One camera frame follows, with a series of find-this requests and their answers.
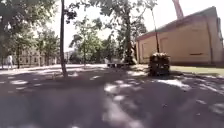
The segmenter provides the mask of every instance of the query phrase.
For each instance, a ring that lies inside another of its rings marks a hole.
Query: green leaves
[[[45,29],[38,33],[36,48],[40,54],[45,54],[47,57],[55,57],[59,51],[59,38],[51,29]]]

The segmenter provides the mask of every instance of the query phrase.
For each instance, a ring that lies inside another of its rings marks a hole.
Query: building wall
[[[160,50],[168,53],[172,63],[220,63],[223,60],[223,44],[217,28],[217,18],[206,17],[160,33]],[[136,44],[138,62],[148,63],[150,54],[156,52],[155,36]]]
[[[28,66],[39,66],[40,65],[46,65],[47,60],[44,56],[44,54],[40,55],[38,51],[35,49],[28,49],[21,52],[19,56],[20,65],[28,65]],[[13,55],[13,62],[16,65],[17,64],[17,57],[16,55]],[[49,59],[49,65],[54,64],[54,58]]]

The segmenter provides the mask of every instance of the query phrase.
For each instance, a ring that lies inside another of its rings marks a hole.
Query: bush
[[[166,53],[154,53],[149,57],[149,75],[169,75],[170,61]]]

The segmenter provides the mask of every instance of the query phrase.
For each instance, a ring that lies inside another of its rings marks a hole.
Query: building
[[[13,55],[13,62],[17,65],[17,56]],[[35,48],[30,48],[27,50],[21,51],[19,55],[20,65],[23,66],[43,66],[43,65],[52,65],[55,63],[55,58],[46,59],[45,55],[40,53]]]
[[[220,19],[215,7],[173,21],[157,30],[160,52],[177,64],[219,64],[223,62]],[[137,60],[148,63],[156,52],[155,31],[137,38]]]

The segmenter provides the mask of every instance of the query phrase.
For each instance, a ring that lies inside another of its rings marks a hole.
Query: lamp post
[[[156,50],[157,50],[157,52],[160,52],[158,32],[157,32],[156,22],[155,22],[155,17],[154,17],[154,12],[153,12],[154,7],[157,5],[156,1],[157,0],[149,0],[149,1],[146,1],[146,4],[149,6],[149,8],[152,12],[152,18],[153,18],[153,22],[154,22],[154,26],[155,26],[155,35],[156,35]]]
[[[153,8],[151,8],[151,12],[152,12],[152,17],[153,17],[153,22],[154,22],[154,26],[155,26],[155,34],[156,34],[156,50],[159,53],[160,49],[159,49],[159,40],[158,40],[158,32],[157,32],[157,28],[156,28],[156,22],[155,22],[155,17],[154,17],[154,13],[153,13]]]

